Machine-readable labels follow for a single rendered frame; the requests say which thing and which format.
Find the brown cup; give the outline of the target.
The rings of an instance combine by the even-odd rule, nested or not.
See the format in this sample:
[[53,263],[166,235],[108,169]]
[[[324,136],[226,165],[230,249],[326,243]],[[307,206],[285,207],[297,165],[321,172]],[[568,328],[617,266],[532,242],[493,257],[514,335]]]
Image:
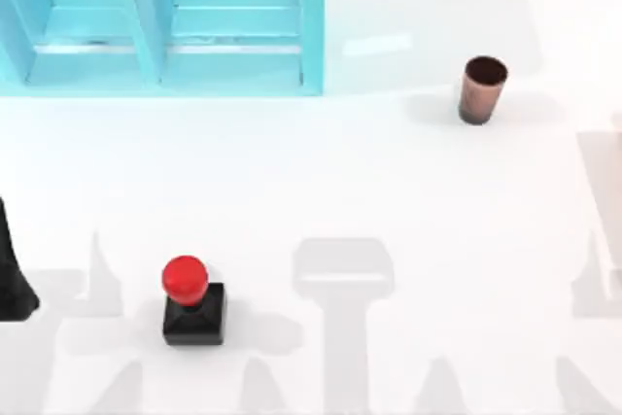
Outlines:
[[496,57],[478,55],[464,68],[459,102],[460,118],[472,125],[483,125],[494,113],[507,81],[508,70]]

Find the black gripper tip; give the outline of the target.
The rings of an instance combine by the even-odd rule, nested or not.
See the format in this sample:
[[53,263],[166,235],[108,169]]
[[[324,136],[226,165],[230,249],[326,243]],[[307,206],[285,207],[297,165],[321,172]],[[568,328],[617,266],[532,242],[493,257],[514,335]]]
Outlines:
[[23,322],[40,307],[40,298],[17,262],[4,200],[0,197],[0,322]]

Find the light blue rack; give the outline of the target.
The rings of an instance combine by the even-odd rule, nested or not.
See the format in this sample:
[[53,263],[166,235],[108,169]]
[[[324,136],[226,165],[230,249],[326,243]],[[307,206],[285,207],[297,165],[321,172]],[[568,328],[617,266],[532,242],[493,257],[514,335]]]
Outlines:
[[324,89],[325,0],[0,0],[0,96]]

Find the red and black stamp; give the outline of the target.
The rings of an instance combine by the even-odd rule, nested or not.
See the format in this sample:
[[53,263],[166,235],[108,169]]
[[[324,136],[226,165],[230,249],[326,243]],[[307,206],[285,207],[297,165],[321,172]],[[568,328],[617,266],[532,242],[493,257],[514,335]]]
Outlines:
[[226,291],[212,282],[205,263],[177,256],[163,268],[166,294],[162,334],[169,346],[218,346],[225,341]]

